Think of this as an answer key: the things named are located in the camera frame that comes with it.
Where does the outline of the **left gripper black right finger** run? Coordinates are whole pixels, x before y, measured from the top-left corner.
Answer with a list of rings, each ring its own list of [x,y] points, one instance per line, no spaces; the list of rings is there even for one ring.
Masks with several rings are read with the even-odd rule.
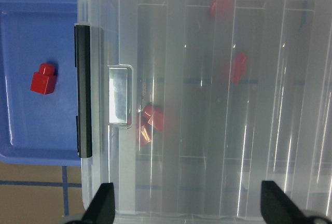
[[[266,223],[313,223],[271,180],[261,182],[260,212]]]

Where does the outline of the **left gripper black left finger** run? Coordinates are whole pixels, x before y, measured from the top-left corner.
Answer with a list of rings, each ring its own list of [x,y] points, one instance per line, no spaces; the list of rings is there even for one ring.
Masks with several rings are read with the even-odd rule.
[[[81,219],[81,223],[108,223],[115,220],[113,183],[102,183]]]

